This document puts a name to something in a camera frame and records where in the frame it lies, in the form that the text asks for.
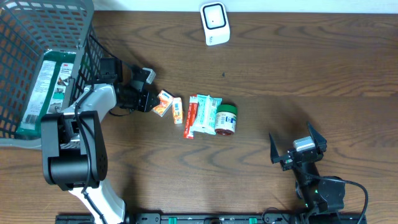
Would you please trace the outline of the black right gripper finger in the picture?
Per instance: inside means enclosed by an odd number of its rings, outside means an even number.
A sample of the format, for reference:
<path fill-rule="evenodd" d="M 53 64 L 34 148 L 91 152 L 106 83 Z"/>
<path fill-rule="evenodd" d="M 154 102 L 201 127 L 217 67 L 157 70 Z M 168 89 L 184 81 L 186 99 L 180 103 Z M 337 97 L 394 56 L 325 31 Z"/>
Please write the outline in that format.
<path fill-rule="evenodd" d="M 274 142 L 274 139 L 273 139 L 271 133 L 269 133 L 269 140 L 270 140 L 270 146 L 271 146 L 271 148 L 270 148 L 270 159 L 271 159 L 271 162 L 273 164 L 275 164 L 275 163 L 278 163 L 280 161 L 280 156 L 279 156 L 276 144 Z"/>
<path fill-rule="evenodd" d="M 307 122 L 307 128 L 315 143 L 315 147 L 321 153 L 324 153 L 327 149 L 327 140 L 310 124 L 310 122 Z"/>

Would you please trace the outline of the orange white tissue pack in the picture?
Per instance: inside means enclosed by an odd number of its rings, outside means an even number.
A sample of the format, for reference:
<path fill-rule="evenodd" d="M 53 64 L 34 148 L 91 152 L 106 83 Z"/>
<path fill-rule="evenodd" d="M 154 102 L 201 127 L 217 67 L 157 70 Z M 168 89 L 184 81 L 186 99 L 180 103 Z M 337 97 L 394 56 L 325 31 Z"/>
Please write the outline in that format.
<path fill-rule="evenodd" d="M 160 117 L 163 117 L 171 107 L 174 97 L 165 90 L 162 90 L 157 97 L 160 100 L 160 103 L 152 108 L 152 111 Z"/>

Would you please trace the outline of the red snack packet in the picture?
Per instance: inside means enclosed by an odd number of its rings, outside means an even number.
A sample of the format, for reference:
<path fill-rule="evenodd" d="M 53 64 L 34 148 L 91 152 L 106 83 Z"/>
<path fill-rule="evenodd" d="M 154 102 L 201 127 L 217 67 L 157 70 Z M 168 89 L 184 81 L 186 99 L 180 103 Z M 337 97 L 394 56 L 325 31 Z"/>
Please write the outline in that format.
<path fill-rule="evenodd" d="M 185 129 L 184 129 L 184 133 L 183 133 L 183 137 L 185 139 L 193 139 L 194 138 L 194 133 L 193 133 L 192 127 L 193 127 L 193 124 L 196 119 L 197 109 L 198 109 L 197 95 L 191 95 L 190 99 L 189 99 L 187 120 L 185 123 Z"/>

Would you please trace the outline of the white toilet wipes pack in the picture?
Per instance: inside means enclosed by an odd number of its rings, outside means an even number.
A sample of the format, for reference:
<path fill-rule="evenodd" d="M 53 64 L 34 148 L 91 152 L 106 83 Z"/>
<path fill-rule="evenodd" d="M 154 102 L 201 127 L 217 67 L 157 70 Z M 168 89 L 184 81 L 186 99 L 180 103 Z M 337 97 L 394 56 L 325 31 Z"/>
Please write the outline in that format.
<path fill-rule="evenodd" d="M 210 95 L 197 95 L 198 109 L 193 130 L 200 133 L 215 135 L 215 118 L 217 107 L 222 102 L 221 98 L 213 98 Z"/>

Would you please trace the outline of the green lid seasoning jar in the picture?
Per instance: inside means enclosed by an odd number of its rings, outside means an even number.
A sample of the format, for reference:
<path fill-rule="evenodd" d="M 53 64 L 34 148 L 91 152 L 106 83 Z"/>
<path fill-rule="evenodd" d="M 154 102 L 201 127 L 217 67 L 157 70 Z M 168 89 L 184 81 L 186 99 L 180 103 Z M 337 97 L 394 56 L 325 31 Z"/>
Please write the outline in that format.
<path fill-rule="evenodd" d="M 222 104 L 217 107 L 215 119 L 215 133 L 230 136 L 236 131 L 237 107 Z"/>

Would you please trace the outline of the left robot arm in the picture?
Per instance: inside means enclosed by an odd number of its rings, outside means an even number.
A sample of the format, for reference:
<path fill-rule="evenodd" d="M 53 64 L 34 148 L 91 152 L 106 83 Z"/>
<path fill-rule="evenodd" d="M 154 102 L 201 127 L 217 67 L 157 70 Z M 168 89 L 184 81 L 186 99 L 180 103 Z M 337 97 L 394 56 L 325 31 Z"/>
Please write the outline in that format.
<path fill-rule="evenodd" d="M 57 215 L 56 223 L 136 221 L 106 178 L 108 157 L 101 121 L 115 107 L 149 112 L 160 100 L 146 88 L 155 71 L 130 66 L 131 76 L 125 84 L 124 66 L 118 58 L 102 58 L 99 71 L 90 70 L 90 79 L 76 102 L 41 119 L 44 179 L 78 197 L 90 211 L 88 215 Z"/>

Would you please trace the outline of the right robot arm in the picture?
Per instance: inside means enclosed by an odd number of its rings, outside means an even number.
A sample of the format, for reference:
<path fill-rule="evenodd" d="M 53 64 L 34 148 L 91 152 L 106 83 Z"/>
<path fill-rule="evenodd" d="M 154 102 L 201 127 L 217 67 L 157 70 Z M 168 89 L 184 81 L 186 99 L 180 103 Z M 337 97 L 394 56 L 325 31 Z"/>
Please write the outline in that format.
<path fill-rule="evenodd" d="M 294 172 L 299 195 L 315 213 L 333 213 L 344 208 L 345 184 L 339 177 L 321 177 L 315 165 L 323 159 L 327 140 L 308 123 L 309 136 L 293 142 L 293 148 L 281 156 L 272 136 L 270 158 L 283 171 Z"/>

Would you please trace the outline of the white barcode scanner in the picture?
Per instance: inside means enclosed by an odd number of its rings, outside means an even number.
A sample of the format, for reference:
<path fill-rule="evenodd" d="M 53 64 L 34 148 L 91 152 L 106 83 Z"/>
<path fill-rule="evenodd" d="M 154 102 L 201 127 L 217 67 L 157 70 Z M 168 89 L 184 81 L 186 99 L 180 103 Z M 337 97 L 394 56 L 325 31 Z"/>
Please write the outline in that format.
<path fill-rule="evenodd" d="M 222 2 L 209 2 L 202 5 L 200 15 L 207 46 L 229 41 L 231 31 L 226 8 Z"/>

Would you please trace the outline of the green 3M flat package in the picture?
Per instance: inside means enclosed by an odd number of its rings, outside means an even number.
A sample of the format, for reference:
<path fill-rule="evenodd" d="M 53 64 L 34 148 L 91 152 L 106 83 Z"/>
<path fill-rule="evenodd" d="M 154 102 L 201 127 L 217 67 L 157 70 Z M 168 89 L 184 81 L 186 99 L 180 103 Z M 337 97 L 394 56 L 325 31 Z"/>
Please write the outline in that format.
<path fill-rule="evenodd" d="M 60 111 L 66 88 L 72 81 L 75 57 L 75 52 L 51 50 L 44 54 L 27 108 L 17 129 L 20 138 L 38 138 L 43 115 Z"/>

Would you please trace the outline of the grey plastic mesh basket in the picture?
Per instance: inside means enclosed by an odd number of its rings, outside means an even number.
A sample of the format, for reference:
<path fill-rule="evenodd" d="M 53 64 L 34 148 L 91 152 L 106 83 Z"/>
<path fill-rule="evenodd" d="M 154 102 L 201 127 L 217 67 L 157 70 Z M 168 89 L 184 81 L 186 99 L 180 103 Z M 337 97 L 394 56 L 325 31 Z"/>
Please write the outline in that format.
<path fill-rule="evenodd" d="M 1 146 L 40 149 L 37 131 L 18 133 L 23 121 L 40 121 L 27 112 L 45 54 L 73 57 L 72 84 L 58 104 L 64 110 L 83 94 L 100 71 L 103 51 L 93 40 L 91 0 L 1 1 Z"/>

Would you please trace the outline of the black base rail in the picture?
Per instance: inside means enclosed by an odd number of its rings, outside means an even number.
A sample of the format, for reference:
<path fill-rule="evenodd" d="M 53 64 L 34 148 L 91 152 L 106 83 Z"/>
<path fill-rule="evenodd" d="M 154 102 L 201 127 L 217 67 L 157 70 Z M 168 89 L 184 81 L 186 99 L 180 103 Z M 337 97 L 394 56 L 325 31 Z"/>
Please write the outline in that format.
<path fill-rule="evenodd" d="M 124 221 L 131 224 L 283 224 L 283 223 L 366 223 L 358 214 L 304 215 L 267 213 L 265 215 L 160 215 L 158 213 L 137 213 Z"/>

